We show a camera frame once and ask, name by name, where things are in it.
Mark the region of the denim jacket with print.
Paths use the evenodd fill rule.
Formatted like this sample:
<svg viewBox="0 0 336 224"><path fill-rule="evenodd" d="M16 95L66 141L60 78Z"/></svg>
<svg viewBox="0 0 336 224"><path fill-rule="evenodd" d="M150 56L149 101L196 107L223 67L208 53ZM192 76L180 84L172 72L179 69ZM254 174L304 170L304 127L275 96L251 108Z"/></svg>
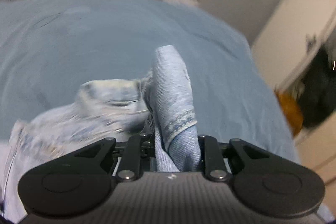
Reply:
<svg viewBox="0 0 336 224"><path fill-rule="evenodd" d="M2 214L12 222L26 215L17 187L28 170L105 137L127 141L138 132L152 134L157 171L196 171L201 162L196 123L183 59L173 46L157 48L143 79L84 83L74 103L15 122L3 164Z"/></svg>

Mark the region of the white wardrobe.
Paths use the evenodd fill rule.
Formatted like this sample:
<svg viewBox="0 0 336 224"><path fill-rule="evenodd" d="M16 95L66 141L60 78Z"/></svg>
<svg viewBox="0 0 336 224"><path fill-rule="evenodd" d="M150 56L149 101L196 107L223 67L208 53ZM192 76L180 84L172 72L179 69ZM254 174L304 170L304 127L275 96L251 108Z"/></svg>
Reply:
<svg viewBox="0 0 336 224"><path fill-rule="evenodd" d="M335 0L281 0L252 46L303 165L335 184Z"/></svg>

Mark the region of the blue bed blanket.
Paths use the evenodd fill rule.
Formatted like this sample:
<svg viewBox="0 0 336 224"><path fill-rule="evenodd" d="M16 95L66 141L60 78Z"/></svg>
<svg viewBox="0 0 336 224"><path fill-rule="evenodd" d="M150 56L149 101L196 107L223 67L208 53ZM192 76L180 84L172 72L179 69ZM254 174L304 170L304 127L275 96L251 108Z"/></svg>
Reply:
<svg viewBox="0 0 336 224"><path fill-rule="evenodd" d="M84 83L143 79L164 46L186 65L198 135L299 161L246 38L195 7L150 0L1 1L1 137L74 103Z"/></svg>

